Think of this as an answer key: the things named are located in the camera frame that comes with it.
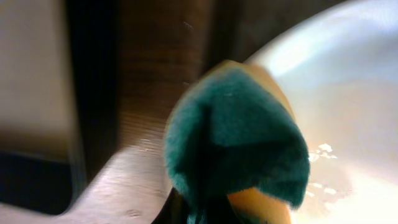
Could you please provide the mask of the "yellow green sponge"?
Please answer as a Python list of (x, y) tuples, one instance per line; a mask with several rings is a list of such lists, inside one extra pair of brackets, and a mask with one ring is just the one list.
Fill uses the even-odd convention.
[(174, 108), (164, 137), (172, 189), (156, 223), (290, 223), (308, 149), (266, 70), (225, 61)]

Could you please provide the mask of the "cream white plate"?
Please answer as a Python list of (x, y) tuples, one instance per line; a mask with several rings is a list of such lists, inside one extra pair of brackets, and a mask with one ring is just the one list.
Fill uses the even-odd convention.
[(309, 151), (294, 223), (397, 223), (397, 0), (346, 1), (253, 54)]

